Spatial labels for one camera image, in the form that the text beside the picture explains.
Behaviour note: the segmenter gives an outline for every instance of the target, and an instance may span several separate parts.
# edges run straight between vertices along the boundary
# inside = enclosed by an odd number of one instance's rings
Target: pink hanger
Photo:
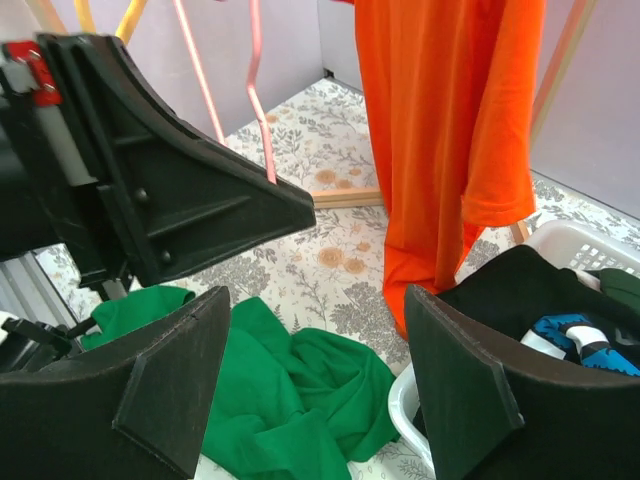
[[[193,34],[191,33],[191,27],[187,19],[186,12],[182,6],[182,0],[173,0],[178,13],[178,20],[180,21],[180,28],[187,43],[187,49],[189,50],[189,56],[191,57],[191,63],[196,71],[196,77],[200,84],[200,89],[204,95],[209,117],[213,123],[213,128],[216,132],[218,142],[226,145],[224,133],[222,132],[222,126],[216,112],[216,107],[213,102],[213,97],[207,83],[207,79],[202,68],[200,61],[200,55],[196,48],[195,41],[193,40]],[[253,106],[253,110],[258,119],[260,125],[260,133],[262,135],[262,145],[264,148],[265,166],[267,169],[267,179],[271,183],[276,183],[276,167],[273,158],[273,144],[271,142],[271,131],[269,130],[269,124],[267,123],[264,110],[260,104],[258,93],[256,92],[256,78],[258,76],[258,67],[260,66],[260,59],[262,57],[262,20],[260,18],[260,0],[249,0],[249,9],[251,13],[251,35],[252,35],[252,51],[251,51],[251,63],[249,64],[249,74],[247,75],[247,94],[249,100]]]

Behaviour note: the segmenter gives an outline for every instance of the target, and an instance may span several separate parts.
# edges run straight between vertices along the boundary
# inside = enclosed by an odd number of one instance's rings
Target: floral patterned floor
[[[278,174],[308,190],[375,185],[367,118],[360,94],[322,80],[268,115]],[[228,139],[230,148],[262,163],[256,122]],[[591,226],[639,248],[640,224],[614,214],[547,181],[537,179],[538,211],[530,228],[553,219]],[[295,332],[313,326],[348,336],[373,348],[398,374],[409,362],[405,342],[395,333],[383,301],[381,207],[321,210],[312,230],[276,240],[192,277],[173,282],[201,293],[227,285],[233,303],[260,296]],[[488,229],[458,273],[463,278],[512,246],[508,228]],[[78,318],[86,318],[98,298],[78,290],[77,272],[63,246],[38,256],[43,268]],[[369,462],[352,465],[354,478],[432,479],[433,474],[402,442],[389,444]],[[231,478],[202,460],[199,479]]]

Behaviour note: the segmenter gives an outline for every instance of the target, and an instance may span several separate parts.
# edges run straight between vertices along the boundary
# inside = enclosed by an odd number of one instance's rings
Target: clothes hanger
[[[202,89],[202,94],[205,97],[207,103],[207,109],[209,116],[214,125],[216,131],[216,137],[218,141],[225,145],[224,134],[220,125],[220,120],[216,113],[215,105],[209,86],[204,75],[204,70],[200,62],[200,55],[193,41],[193,35],[191,34],[191,28],[187,20],[187,15],[182,6],[182,0],[174,0],[176,11],[178,12],[178,19],[180,20],[180,28],[184,34],[189,49],[189,55],[191,56],[191,62],[198,76],[198,82]],[[258,125],[260,126],[260,134],[262,135],[262,146],[264,149],[265,167],[267,170],[267,179],[271,183],[277,183],[275,160],[273,155],[273,144],[271,142],[271,131],[269,124],[267,123],[262,104],[258,98],[256,91],[256,78],[258,76],[258,68],[260,67],[260,60],[262,58],[262,19],[260,16],[260,0],[249,0],[249,9],[251,14],[251,36],[252,36],[252,49],[251,49],[251,62],[249,64],[249,73],[247,75],[247,95],[251,101],[253,111],[258,119]]]
[[[78,20],[80,21],[80,27],[85,32],[95,33],[96,25],[91,15],[91,7],[89,6],[89,0],[74,0],[76,7],[76,13],[78,14]],[[119,37],[122,42],[127,45],[131,40],[131,35],[138,25],[138,20],[144,11],[144,7],[147,5],[147,0],[131,0],[126,13],[118,25],[116,30],[116,37]]]

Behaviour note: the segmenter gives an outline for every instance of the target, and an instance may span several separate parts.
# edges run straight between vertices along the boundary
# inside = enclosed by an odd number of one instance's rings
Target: green cloth
[[[598,278],[602,293],[631,307],[640,315],[640,278],[617,268],[600,270]]]
[[[289,335],[259,299],[237,305],[202,453],[241,480],[348,480],[396,436],[393,374],[367,346]]]
[[[98,305],[91,316],[102,333],[85,335],[80,340],[85,350],[93,350],[111,340],[159,320],[195,298],[184,288],[156,285],[135,290],[124,298]]]

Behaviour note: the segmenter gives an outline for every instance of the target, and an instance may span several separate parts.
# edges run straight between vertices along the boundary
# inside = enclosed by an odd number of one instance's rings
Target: yellow hanger
[[[91,16],[89,0],[74,0],[74,5],[82,30],[95,33],[96,24],[93,22],[93,17]],[[133,35],[133,31],[138,25],[138,20],[140,20],[140,16],[146,5],[147,0],[131,0],[129,3],[129,7],[116,30],[116,36],[119,37],[125,45],[129,43],[131,35]]]

